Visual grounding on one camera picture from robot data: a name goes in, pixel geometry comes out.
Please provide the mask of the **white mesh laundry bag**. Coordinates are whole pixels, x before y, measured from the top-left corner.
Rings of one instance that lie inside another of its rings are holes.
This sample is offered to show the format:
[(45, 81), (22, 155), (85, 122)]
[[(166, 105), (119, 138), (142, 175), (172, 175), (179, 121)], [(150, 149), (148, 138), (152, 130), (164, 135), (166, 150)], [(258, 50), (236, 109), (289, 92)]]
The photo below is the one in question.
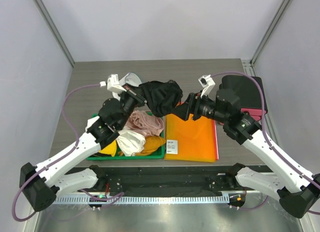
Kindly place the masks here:
[[(141, 79), (138, 77), (137, 74), (135, 74), (134, 72), (129, 72), (127, 73), (123, 78), (121, 78), (119, 80), (119, 83), (121, 86), (125, 85), (125, 84), (129, 84), (132, 86), (139, 86), (140, 84), (142, 84)], [(116, 93), (112, 93), (113, 98), (120, 100), (120, 95), (116, 94)]]

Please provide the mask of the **black lace bra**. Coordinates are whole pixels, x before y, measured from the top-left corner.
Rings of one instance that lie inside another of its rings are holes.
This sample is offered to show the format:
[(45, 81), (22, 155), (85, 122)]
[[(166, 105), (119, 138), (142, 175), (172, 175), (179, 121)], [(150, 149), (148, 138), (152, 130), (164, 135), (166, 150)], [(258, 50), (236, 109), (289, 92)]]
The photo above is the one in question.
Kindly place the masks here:
[(149, 81), (139, 86), (125, 84), (125, 88), (141, 88), (146, 98), (146, 106), (157, 117), (170, 114), (181, 102), (183, 94), (182, 89), (174, 80)]

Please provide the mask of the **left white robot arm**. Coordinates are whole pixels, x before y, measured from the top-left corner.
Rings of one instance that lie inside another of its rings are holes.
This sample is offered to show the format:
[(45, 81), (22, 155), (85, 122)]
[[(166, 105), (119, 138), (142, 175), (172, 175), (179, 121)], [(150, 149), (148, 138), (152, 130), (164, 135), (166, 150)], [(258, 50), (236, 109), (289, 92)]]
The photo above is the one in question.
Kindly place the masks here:
[(107, 99), (85, 132), (55, 156), (34, 166), (30, 162), (20, 169), (19, 189), (35, 212), (48, 208), (62, 187), (58, 179), (85, 158), (112, 143), (134, 109), (146, 104), (141, 87), (125, 85), (120, 100)]

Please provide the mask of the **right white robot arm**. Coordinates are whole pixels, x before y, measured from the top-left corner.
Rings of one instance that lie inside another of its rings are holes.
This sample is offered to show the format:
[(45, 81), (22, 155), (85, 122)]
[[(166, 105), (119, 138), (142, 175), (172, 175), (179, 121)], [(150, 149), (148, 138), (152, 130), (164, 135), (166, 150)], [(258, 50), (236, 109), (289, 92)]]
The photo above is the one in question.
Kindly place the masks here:
[(260, 191), (279, 201), (286, 212), (298, 219), (319, 200), (320, 176), (293, 160), (267, 135), (260, 122), (241, 112), (240, 98), (232, 90), (218, 90), (215, 100), (191, 93), (172, 113), (185, 121), (192, 114), (193, 120), (204, 116), (221, 122), (228, 137), (257, 155), (275, 173), (270, 177), (235, 164), (225, 178), (230, 189), (241, 186)]

